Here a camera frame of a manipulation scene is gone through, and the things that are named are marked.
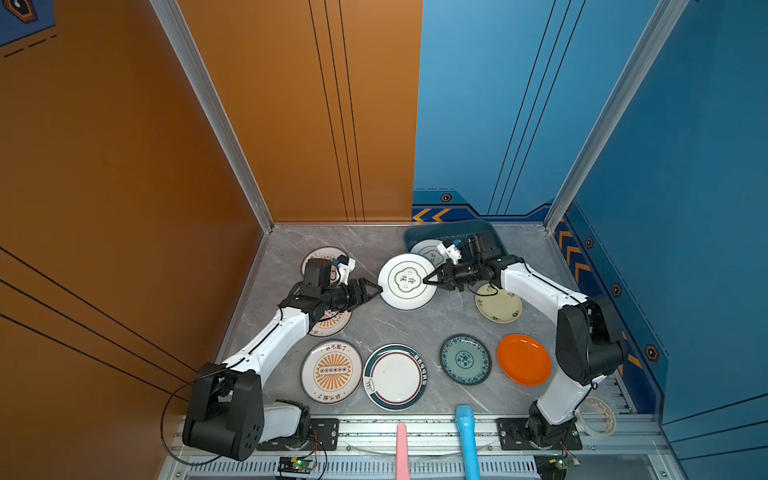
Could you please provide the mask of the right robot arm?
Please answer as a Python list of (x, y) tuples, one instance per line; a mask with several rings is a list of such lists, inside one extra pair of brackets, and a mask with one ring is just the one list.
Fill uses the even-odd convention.
[(552, 320), (558, 371), (531, 405), (526, 424), (509, 436), (538, 449), (561, 447), (575, 435), (578, 408), (627, 358), (619, 321), (595, 299), (549, 279), (519, 256), (504, 255), (493, 233), (472, 235), (467, 246), (470, 257), (464, 261), (457, 241), (440, 242), (437, 250), (445, 262), (424, 283), (462, 291), (486, 281)]

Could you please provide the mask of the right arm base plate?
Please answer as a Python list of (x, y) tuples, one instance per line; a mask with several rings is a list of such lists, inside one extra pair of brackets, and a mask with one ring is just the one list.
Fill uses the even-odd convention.
[(499, 418), (496, 427), (504, 451), (583, 449), (574, 418), (560, 425), (551, 425), (533, 417)]

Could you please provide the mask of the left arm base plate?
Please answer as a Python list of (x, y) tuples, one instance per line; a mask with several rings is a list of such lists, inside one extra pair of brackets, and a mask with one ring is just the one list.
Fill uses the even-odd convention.
[(278, 437), (257, 445), (257, 451), (309, 451), (318, 441), (327, 452), (335, 451), (339, 438), (337, 418), (314, 418), (300, 425), (299, 431), (290, 437)]

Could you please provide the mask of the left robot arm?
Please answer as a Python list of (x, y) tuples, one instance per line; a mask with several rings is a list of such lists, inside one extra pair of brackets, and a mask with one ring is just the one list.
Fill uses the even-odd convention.
[(352, 312), (381, 295), (377, 283), (350, 278), (353, 269), (346, 256), (309, 260), (303, 279), (291, 287), (260, 333), (222, 363), (206, 363), (198, 370), (183, 425), (185, 446), (244, 461), (263, 443), (277, 440), (301, 447), (309, 440), (309, 408), (289, 400), (267, 404), (263, 386), (326, 312)]

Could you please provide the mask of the white flower plate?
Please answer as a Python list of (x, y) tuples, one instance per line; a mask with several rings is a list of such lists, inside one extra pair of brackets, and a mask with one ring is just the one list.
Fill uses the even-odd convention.
[(381, 298), (397, 310), (412, 311), (424, 307), (437, 291), (436, 286), (424, 282), (434, 271), (435, 266), (418, 254), (405, 253), (389, 259), (378, 274)]
[(425, 239), (416, 243), (410, 252), (425, 257), (434, 267), (439, 267), (446, 261), (446, 257), (438, 249), (441, 244), (441, 240)]

